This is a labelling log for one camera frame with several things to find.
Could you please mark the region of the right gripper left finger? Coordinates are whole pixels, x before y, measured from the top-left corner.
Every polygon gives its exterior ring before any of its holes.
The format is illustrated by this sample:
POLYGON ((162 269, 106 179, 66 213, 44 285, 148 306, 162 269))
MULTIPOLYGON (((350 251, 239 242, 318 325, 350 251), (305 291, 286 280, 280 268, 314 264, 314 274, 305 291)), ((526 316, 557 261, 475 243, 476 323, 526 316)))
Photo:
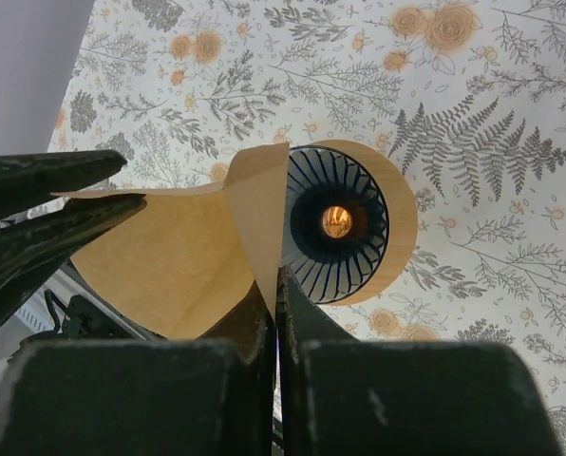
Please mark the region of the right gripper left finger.
POLYGON ((268 455, 274 323, 248 293, 190 341, 41 341, 0 382, 0 455, 268 455))

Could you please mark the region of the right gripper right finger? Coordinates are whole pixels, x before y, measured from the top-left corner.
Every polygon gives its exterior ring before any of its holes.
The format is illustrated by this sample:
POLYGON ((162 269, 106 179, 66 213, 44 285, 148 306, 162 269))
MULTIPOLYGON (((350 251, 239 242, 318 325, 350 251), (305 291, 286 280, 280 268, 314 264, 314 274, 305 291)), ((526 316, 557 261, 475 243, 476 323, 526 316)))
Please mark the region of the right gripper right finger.
POLYGON ((491 342, 365 342, 280 270, 276 325, 288 455, 558 455, 536 383, 491 342))

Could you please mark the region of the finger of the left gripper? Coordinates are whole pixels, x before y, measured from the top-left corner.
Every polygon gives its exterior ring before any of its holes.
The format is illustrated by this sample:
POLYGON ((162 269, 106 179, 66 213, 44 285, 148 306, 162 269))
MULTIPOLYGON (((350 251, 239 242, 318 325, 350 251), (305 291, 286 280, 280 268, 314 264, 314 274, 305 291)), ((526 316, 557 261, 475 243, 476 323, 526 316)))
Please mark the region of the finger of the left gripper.
POLYGON ((116 150, 0 156, 0 220, 104 181, 126 165, 116 150))
POLYGON ((57 212, 0 230, 0 327, 77 251, 138 214, 143 194, 69 199, 57 212))

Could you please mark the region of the orange glass dripper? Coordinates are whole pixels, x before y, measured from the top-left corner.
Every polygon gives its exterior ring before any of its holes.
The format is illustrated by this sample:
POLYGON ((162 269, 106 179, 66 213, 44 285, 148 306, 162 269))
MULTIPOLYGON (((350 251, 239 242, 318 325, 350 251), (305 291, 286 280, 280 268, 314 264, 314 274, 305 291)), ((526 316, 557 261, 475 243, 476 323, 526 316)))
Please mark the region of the orange glass dripper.
POLYGON ((320 226, 327 238, 344 238, 353 228, 352 214, 342 206, 330 206, 321 215, 320 226))

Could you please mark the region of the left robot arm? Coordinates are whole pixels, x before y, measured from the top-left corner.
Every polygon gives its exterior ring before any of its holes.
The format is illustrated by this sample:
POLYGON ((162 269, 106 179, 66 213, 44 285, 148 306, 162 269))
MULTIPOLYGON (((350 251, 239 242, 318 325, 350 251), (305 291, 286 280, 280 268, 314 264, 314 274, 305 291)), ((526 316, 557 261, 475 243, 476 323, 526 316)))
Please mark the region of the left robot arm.
POLYGON ((127 332, 88 299, 65 302, 47 281, 82 247, 138 214, 144 193, 69 200, 63 209, 24 219, 28 210, 61 193, 83 190, 117 174, 127 164, 115 150, 0 156, 0 329, 35 293, 52 320, 35 341, 88 337, 120 338, 127 332))

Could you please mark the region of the floral table mat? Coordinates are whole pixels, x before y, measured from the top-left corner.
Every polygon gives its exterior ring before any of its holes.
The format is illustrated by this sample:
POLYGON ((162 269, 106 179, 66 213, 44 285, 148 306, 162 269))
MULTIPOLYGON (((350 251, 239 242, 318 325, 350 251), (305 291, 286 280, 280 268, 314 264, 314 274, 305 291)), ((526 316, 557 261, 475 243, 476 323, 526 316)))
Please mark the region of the floral table mat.
POLYGON ((325 139, 391 159, 419 213, 402 276, 329 316, 512 347, 566 453, 566 1, 98 1, 49 148, 119 150, 131 189, 325 139))

